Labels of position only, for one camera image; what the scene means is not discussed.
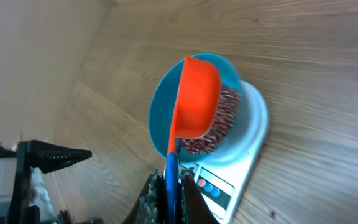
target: blue bowl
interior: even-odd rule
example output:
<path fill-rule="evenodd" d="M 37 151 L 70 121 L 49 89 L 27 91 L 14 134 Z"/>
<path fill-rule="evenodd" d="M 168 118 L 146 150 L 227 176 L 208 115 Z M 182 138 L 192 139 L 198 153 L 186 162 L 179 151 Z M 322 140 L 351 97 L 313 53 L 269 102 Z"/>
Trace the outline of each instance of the blue bowl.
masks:
<path fill-rule="evenodd" d="M 241 88 L 238 73 L 234 66 L 226 58 L 211 53 L 196 54 L 192 57 L 211 62 L 219 70 L 222 83 L 230 88 L 235 88 L 241 95 L 244 95 L 244 90 Z M 183 63 L 183 60 L 178 62 L 164 75 L 150 102 L 150 138 L 153 142 L 154 148 L 164 158 L 167 157 L 172 114 L 175 107 L 175 100 L 177 97 Z M 230 131 L 225 141 L 228 141 L 231 138 L 231 135 L 232 133 Z M 179 154 L 180 162 L 184 163 L 200 161 L 208 156 L 209 155 L 207 154 L 192 154 L 186 152 L 184 149 L 181 150 Z"/>

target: wood grain surface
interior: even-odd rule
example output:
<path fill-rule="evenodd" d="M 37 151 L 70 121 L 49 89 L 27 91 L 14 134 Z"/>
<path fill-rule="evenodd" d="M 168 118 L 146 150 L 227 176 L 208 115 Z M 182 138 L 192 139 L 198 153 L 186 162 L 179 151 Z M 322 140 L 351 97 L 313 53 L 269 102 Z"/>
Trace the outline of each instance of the wood grain surface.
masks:
<path fill-rule="evenodd" d="M 147 132 L 154 89 L 198 52 L 227 57 L 270 109 L 233 223 L 358 223 L 358 0 L 117 1 L 55 131 L 94 156 L 45 177 L 54 209 L 126 217 L 164 165 Z"/>

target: beans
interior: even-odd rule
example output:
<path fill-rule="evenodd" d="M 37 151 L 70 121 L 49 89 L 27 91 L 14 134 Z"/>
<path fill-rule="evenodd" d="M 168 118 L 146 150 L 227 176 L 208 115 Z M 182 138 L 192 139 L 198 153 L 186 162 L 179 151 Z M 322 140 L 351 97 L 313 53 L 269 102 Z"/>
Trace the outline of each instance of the beans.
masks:
<path fill-rule="evenodd" d="M 211 129 L 200 139 L 179 139 L 179 145 L 193 154 L 213 153 L 219 143 L 226 138 L 230 128 L 234 126 L 240 105 L 240 93 L 222 85 L 218 109 Z"/>

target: red button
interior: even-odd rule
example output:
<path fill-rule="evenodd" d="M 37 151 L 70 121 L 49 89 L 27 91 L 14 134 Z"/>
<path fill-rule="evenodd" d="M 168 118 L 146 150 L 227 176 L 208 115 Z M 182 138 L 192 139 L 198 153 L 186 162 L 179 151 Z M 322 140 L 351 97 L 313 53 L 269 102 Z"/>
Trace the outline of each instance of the red button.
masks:
<path fill-rule="evenodd" d="M 200 187 L 204 187 L 204 186 L 206 185 L 205 180 L 204 180 L 204 179 L 199 179 L 199 180 L 198 180 L 198 185 L 199 185 Z"/>

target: scale button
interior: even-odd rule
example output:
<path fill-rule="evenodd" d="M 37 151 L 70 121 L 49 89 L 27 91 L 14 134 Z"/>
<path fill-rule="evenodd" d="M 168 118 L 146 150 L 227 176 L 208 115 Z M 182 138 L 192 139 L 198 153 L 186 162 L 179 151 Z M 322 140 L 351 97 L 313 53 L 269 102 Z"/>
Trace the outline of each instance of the scale button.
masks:
<path fill-rule="evenodd" d="M 218 197 L 219 195 L 221 194 L 221 191 L 217 188 L 214 188 L 212 191 L 211 191 L 211 195 L 213 197 Z"/>
<path fill-rule="evenodd" d="M 199 179 L 199 180 L 198 180 L 198 185 L 199 185 L 200 187 L 204 187 L 204 186 L 206 185 L 206 181 L 205 181 L 204 179 Z"/>
<path fill-rule="evenodd" d="M 206 192 L 212 191 L 213 188 L 214 188 L 214 187 L 212 186 L 212 184 L 206 184 L 206 185 L 204 186 L 204 190 L 205 190 Z"/>

